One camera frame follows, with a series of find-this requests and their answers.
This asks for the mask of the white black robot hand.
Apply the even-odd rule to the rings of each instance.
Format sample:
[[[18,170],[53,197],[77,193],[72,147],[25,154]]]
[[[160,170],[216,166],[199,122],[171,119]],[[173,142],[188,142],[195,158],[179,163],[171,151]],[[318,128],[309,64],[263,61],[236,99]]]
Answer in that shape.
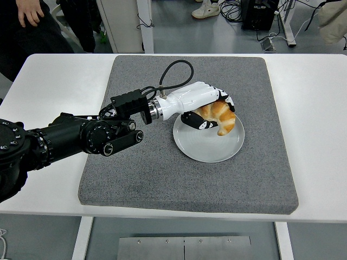
[[[204,82],[195,82],[171,92],[166,98],[155,98],[158,118],[167,120],[181,115],[181,121],[198,130],[219,127],[217,135],[231,132],[236,123],[232,98],[221,89]]]

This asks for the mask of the person's left hand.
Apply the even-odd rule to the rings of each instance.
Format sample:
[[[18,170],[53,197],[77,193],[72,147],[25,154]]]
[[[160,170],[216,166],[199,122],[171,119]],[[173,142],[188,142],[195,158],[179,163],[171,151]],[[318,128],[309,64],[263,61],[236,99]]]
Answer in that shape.
[[[37,27],[40,18],[44,17],[39,0],[16,0],[16,5],[18,8],[18,20],[23,28],[26,27],[25,21],[28,21],[33,27]]]

